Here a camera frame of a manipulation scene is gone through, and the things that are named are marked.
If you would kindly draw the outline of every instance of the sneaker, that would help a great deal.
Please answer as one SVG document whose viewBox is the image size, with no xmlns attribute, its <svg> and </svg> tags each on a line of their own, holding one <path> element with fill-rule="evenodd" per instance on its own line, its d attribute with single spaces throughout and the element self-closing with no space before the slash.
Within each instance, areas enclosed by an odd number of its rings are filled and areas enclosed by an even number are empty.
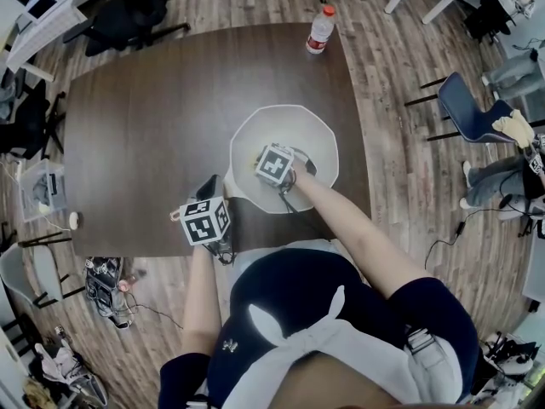
<svg viewBox="0 0 545 409">
<path fill-rule="evenodd" d="M 468 160 L 464 161 L 464 163 L 462 164 L 462 169 L 463 169 L 463 175 L 465 175 L 466 177 L 466 185 L 468 185 L 468 188 L 470 188 L 471 183 L 469 183 L 469 171 L 471 171 L 471 164 L 469 163 Z"/>
<path fill-rule="evenodd" d="M 463 199 L 460 200 L 460 207 L 464 210 L 470 210 L 470 209 L 475 209 L 477 208 L 477 206 L 471 206 L 468 201 L 466 200 L 466 198 L 464 197 Z"/>
</svg>

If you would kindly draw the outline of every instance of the red bottle cap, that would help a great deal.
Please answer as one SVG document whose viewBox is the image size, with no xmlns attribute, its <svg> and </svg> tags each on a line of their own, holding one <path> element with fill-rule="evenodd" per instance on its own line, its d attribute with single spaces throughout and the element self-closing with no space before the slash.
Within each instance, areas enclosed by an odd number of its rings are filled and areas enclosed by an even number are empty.
<svg viewBox="0 0 545 409">
<path fill-rule="evenodd" d="M 335 8 L 333 6 L 330 6 L 329 4 L 325 5 L 324 6 L 324 15 L 328 16 L 328 17 L 332 17 L 333 15 L 335 15 Z"/>
</svg>

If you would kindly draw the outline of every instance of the plastic storage box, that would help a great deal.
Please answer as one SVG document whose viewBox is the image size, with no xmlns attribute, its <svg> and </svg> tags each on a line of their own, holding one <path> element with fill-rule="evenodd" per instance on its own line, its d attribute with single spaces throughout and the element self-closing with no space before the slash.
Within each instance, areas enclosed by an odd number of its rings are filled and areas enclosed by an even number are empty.
<svg viewBox="0 0 545 409">
<path fill-rule="evenodd" d="M 20 176 L 23 220 L 31 222 L 66 208 L 65 167 L 43 159 Z"/>
</svg>

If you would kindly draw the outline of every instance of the dark wooden table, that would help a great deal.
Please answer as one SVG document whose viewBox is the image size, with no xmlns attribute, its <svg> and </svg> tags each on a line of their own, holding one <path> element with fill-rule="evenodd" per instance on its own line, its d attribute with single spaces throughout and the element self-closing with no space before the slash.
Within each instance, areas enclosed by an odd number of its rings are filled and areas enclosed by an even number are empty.
<svg viewBox="0 0 545 409">
<path fill-rule="evenodd" d="M 335 132 L 334 188 L 370 214 L 353 86 L 335 31 L 310 55 L 309 24 L 238 27 L 161 43 L 72 82 L 66 118 L 68 208 L 80 256 L 184 256 L 191 248 L 169 213 L 229 166 L 229 141 L 257 108 L 300 104 Z M 232 199 L 236 250 L 317 238 L 294 216 Z M 331 236 L 314 211 L 304 212 Z"/>
</svg>

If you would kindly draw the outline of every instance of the plastic water bottle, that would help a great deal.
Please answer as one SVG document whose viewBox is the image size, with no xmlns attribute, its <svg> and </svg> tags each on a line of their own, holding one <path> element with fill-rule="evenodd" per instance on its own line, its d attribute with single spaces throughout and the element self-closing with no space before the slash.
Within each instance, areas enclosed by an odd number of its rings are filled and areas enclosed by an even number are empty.
<svg viewBox="0 0 545 409">
<path fill-rule="evenodd" d="M 324 51 L 327 40 L 335 28 L 335 8 L 333 6 L 324 6 L 324 10 L 316 15 L 313 21 L 313 29 L 307 40 L 307 50 L 317 55 Z"/>
</svg>

